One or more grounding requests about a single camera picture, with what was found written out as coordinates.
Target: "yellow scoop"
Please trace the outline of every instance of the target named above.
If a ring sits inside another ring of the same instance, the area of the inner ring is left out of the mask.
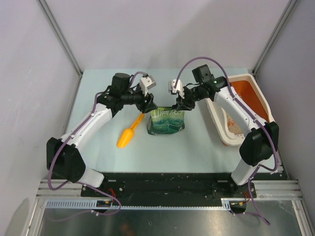
[[[132,137],[134,135],[134,130],[136,129],[138,124],[142,121],[143,117],[144,117],[144,114],[141,113],[138,116],[137,120],[132,124],[132,126],[123,131],[123,133],[121,134],[121,136],[117,142],[117,147],[124,148],[125,146],[127,146],[127,144],[130,142],[130,140],[132,139]]]

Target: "scoop handle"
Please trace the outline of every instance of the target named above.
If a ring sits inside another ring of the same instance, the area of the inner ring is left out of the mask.
[[[138,118],[136,119],[136,121],[132,124],[132,126],[130,127],[130,129],[134,130],[138,124],[140,124],[140,122],[142,121],[143,117],[145,114],[141,113]]]

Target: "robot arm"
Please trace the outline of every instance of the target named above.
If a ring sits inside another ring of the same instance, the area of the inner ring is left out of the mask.
[[[81,150],[90,138],[124,105],[135,104],[139,111],[150,112],[157,108],[153,95],[148,90],[156,85],[154,79],[145,76],[140,79],[135,90],[129,88],[130,76],[116,73],[105,92],[95,98],[93,109],[70,132],[60,139],[51,138],[47,142],[47,169],[55,159],[53,173],[71,182],[89,184],[99,187],[104,179],[103,174],[87,167],[81,157]]]
[[[257,166],[272,155],[271,145],[262,128],[257,124],[257,121],[264,124],[276,150],[278,146],[279,127],[275,122],[268,123],[265,119],[257,115],[242,100],[233,87],[231,89],[235,96],[232,96],[228,90],[226,78],[223,76],[214,78],[207,65],[200,66],[192,72],[198,85],[191,89],[183,87],[180,81],[176,87],[175,80],[170,82],[170,92],[172,94],[178,93],[176,105],[173,107],[177,110],[191,111],[195,108],[196,101],[210,98],[231,115],[239,124],[246,137],[240,147],[242,159],[231,174],[233,185],[243,185],[248,181]],[[236,99],[242,103],[242,106],[236,102]],[[255,119],[248,114],[244,107],[255,115]]]

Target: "gray floor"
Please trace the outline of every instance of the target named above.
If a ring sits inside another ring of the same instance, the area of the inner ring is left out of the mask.
[[[122,210],[113,216],[85,213],[64,222],[44,217],[41,236],[299,236],[301,232],[291,201],[257,202],[271,226],[246,215],[219,210]],[[48,209],[60,219],[80,210]],[[252,204],[247,211],[254,211]]]

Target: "white container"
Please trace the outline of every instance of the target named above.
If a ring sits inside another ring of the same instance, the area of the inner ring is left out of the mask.
[[[259,99],[263,109],[265,110],[269,122],[274,121],[274,118],[271,115],[270,107],[262,94],[261,90],[258,87],[258,84],[254,80],[253,76],[251,74],[243,74],[243,75],[235,75],[235,76],[229,76],[230,82],[236,82],[236,81],[247,81],[253,91],[255,92],[257,98]],[[212,120],[214,124],[216,125],[216,128],[218,130],[218,133],[222,139],[222,141],[229,146],[240,146],[244,140],[243,134],[234,134],[228,130],[227,127],[227,116],[224,109],[222,109],[220,106],[218,106],[215,102],[211,101],[209,98],[206,99],[209,112],[211,114]]]

